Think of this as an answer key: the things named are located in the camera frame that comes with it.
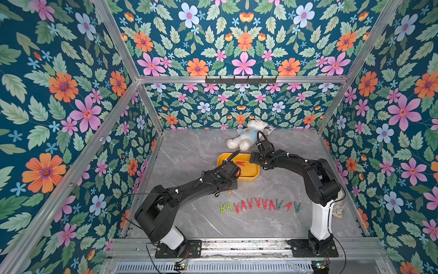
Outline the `yellow plastic storage box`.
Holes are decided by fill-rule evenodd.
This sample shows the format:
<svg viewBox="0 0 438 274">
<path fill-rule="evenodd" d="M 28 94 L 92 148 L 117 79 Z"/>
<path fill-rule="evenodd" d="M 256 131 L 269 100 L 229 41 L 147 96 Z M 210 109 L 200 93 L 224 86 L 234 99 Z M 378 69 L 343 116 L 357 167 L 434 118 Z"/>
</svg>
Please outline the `yellow plastic storage box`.
<svg viewBox="0 0 438 274">
<path fill-rule="evenodd" d="M 233 175 L 238 181 L 252 182 L 260 174 L 260 167 L 250 163 L 249 153 L 223 153 L 218 157 L 217 166 L 227 175 Z"/>
</svg>

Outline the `red clothespin placed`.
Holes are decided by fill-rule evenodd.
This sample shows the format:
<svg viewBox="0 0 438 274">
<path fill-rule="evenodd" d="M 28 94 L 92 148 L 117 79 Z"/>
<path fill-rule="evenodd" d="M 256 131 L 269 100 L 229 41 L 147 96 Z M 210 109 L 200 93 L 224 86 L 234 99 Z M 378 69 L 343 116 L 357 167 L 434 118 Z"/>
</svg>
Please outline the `red clothespin placed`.
<svg viewBox="0 0 438 274">
<path fill-rule="evenodd" d="M 250 209 L 252 209 L 253 208 L 253 199 L 251 198 L 250 200 L 246 200 L 246 202 L 247 202 L 247 204 L 248 204 L 248 207 L 250 208 Z"/>
<path fill-rule="evenodd" d="M 240 203 L 237 203 L 237 204 L 234 203 L 233 205 L 234 205 L 234 208 L 235 208 L 235 212 L 236 213 L 240 213 Z"/>
<path fill-rule="evenodd" d="M 276 204 L 275 204 L 275 202 L 273 200 L 270 200 L 269 210 L 270 211 L 276 211 L 277 210 L 277 206 L 276 206 Z"/>
<path fill-rule="evenodd" d="M 292 209 L 293 205 L 294 205 L 294 202 L 289 202 L 288 204 L 283 206 L 283 209 L 285 209 L 287 212 L 290 212 L 290 210 Z"/>
<path fill-rule="evenodd" d="M 242 200 L 241 201 L 241 211 L 247 211 L 248 209 L 247 209 L 247 206 L 246 206 L 246 203 Z"/>
<path fill-rule="evenodd" d="M 254 198 L 254 200 L 255 200 L 255 202 L 256 202 L 257 207 L 260 208 L 260 207 L 262 206 L 262 200 L 261 200 L 261 197 Z"/>
<path fill-rule="evenodd" d="M 269 205 L 269 199 L 266 199 L 266 200 L 262 199 L 262 205 L 263 205 L 264 210 L 267 210 L 268 205 Z"/>
</svg>

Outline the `teal clothespin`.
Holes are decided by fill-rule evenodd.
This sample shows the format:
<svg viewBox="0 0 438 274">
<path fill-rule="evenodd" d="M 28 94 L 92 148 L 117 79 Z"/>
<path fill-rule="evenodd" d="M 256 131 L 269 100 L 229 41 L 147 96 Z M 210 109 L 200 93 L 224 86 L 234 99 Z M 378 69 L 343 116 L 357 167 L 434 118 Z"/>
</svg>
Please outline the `teal clothespin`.
<svg viewBox="0 0 438 274">
<path fill-rule="evenodd" d="M 301 210 L 301 202 L 294 201 L 294 211 L 295 213 L 299 213 Z"/>
<path fill-rule="evenodd" d="M 283 202 L 284 202 L 283 200 L 276 199 L 276 209 L 277 209 L 277 211 L 279 211 L 282 208 Z"/>
</svg>

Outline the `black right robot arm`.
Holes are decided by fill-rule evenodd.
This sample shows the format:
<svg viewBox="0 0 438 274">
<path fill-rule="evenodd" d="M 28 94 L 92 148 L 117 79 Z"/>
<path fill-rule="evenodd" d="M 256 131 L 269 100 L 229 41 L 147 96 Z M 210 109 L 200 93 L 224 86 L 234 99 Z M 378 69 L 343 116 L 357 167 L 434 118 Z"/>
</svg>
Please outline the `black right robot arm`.
<svg viewBox="0 0 438 274">
<path fill-rule="evenodd" d="M 304 247 L 309 255 L 325 255 L 335 248 L 331 229 L 332 211 L 342 190 L 328 161 L 323 158 L 306 159 L 284 150 L 276 150 L 262 131 L 258 131 L 256 137 L 258 152 L 251 153 L 251 163 L 259 165 L 263 170 L 285 169 L 303 178 L 306 194 L 312 202 L 312 221 L 308 242 Z"/>
</svg>

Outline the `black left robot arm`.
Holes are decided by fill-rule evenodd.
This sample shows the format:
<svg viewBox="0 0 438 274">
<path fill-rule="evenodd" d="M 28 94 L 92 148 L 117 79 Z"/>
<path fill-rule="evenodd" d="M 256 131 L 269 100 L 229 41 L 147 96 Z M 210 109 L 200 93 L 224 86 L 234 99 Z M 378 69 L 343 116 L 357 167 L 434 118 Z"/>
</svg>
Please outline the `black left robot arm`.
<svg viewBox="0 0 438 274">
<path fill-rule="evenodd" d="M 241 168 L 233 162 L 240 153 L 233 152 L 213 170 L 203 171 L 199 178 L 181 186 L 164 188 L 155 186 L 134 214 L 134 220 L 152 243 L 164 244 L 180 256 L 185 250 L 187 239 L 174 221 L 178 210 L 207 195 L 237 189 L 237 179 Z"/>
</svg>

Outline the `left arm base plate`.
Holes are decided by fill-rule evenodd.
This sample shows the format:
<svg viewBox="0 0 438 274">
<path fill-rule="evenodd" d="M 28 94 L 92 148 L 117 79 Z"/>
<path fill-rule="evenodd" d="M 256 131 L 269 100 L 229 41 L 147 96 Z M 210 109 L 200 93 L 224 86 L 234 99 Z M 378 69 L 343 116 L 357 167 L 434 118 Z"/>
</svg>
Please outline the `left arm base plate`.
<svg viewBox="0 0 438 274">
<path fill-rule="evenodd" d="M 156 249 L 156 259 L 191 259 L 200 258 L 202 241 L 198 239 L 186 239 L 175 250 L 172 250 L 164 243 L 160 243 Z"/>
</svg>

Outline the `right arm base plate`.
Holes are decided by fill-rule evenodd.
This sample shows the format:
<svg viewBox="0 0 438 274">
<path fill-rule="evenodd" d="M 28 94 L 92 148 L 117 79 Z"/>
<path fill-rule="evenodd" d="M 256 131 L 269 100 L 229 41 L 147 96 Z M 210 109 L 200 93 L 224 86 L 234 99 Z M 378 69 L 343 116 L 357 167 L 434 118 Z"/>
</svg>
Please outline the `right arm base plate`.
<svg viewBox="0 0 438 274">
<path fill-rule="evenodd" d="M 339 252 L 332 238 L 323 241 L 316 239 L 291 239 L 287 243 L 290 245 L 292 254 L 295 258 L 338 258 Z"/>
</svg>

